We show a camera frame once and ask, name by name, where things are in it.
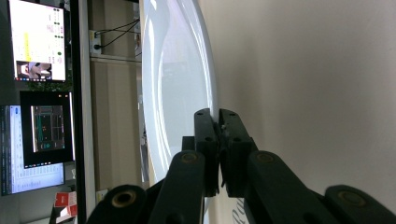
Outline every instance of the cable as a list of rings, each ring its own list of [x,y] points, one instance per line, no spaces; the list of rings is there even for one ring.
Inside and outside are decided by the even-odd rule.
[[[140,19],[138,18],[138,19],[136,19],[136,20],[134,20],[134,21],[132,21],[132,22],[130,22],[130,23],[128,23],[128,24],[125,24],[125,25],[116,27],[116,28],[111,29],[111,30],[99,30],[99,31],[96,31],[96,32],[94,33],[95,38],[96,38],[97,35],[105,34],[105,33],[107,33],[107,32],[111,32],[111,31],[118,31],[118,29],[120,29],[120,28],[122,28],[122,27],[131,25],[131,24],[133,24],[133,23],[135,23],[135,22],[138,23],[139,21],[140,21]]]
[[[133,23],[134,23],[131,27],[128,28],[128,30],[126,30],[124,33],[122,33],[121,35],[119,35],[119,36],[117,36],[116,38],[114,38],[112,41],[108,42],[108,43],[105,44],[105,45],[94,45],[93,48],[94,48],[94,49],[103,49],[103,48],[107,47],[109,44],[113,43],[113,42],[116,41],[118,38],[120,38],[120,37],[122,37],[123,35],[125,35],[126,33],[128,33],[128,32],[129,32],[132,28],[134,28],[139,22],[140,22],[140,20],[137,19],[137,20],[135,20],[134,22],[131,22],[131,23],[127,24],[127,25],[130,25],[130,24],[133,24]]]

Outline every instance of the white curved panel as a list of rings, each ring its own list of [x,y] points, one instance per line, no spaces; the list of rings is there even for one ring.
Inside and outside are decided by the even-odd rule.
[[[195,0],[145,0],[142,85],[155,182],[165,177],[182,136],[193,136],[193,114],[218,106],[213,59]]]

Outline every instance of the screen display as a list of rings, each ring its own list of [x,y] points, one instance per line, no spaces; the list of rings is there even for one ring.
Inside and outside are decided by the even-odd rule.
[[[64,164],[38,164],[25,169],[19,105],[0,106],[1,194],[8,195],[64,183]]]
[[[74,160],[72,95],[21,91],[24,167]]]
[[[64,10],[8,1],[14,79],[65,82]]]

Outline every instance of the white wall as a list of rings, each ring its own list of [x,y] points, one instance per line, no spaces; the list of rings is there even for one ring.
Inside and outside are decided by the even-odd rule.
[[[319,193],[347,184],[396,213],[396,1],[198,2],[219,105],[259,149]]]

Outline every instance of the screw hole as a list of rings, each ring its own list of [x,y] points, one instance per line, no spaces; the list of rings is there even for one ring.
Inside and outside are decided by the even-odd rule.
[[[114,195],[111,203],[115,207],[123,208],[134,203],[135,199],[136,199],[136,193],[132,190],[126,190]]]

